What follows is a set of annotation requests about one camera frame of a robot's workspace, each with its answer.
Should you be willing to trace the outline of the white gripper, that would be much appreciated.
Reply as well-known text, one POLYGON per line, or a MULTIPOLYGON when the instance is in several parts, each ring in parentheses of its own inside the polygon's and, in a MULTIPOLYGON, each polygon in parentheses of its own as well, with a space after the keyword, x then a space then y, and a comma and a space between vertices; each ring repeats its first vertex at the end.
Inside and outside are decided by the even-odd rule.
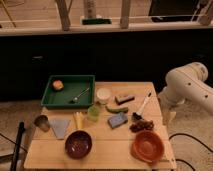
POLYGON ((176 112, 173 110, 171 103, 164 97, 159 96, 158 101, 162 112, 163 124, 168 126, 175 118, 176 112))

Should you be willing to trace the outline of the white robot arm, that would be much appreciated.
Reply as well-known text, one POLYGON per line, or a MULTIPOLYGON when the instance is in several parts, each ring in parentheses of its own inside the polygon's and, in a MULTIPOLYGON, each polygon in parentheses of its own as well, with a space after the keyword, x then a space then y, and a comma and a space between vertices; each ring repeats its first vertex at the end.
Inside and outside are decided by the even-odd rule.
POLYGON ((164 125, 174 119, 174 108, 185 100, 197 103, 213 115, 213 87, 205 84, 207 78, 208 69, 200 62, 174 68, 166 74, 166 86, 157 95, 164 125))

